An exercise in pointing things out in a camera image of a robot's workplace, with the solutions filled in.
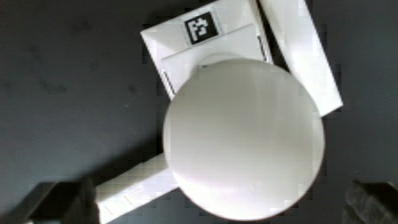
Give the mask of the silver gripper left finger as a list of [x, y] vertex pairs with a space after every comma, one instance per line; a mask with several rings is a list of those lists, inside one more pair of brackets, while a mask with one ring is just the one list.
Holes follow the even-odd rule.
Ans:
[[100, 224], [96, 190], [89, 179], [43, 182], [25, 205], [18, 224]]

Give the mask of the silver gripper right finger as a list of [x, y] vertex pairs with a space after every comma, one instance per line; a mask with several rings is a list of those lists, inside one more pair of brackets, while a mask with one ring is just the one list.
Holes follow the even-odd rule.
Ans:
[[342, 224], [398, 224], [398, 187], [354, 181], [347, 188]]

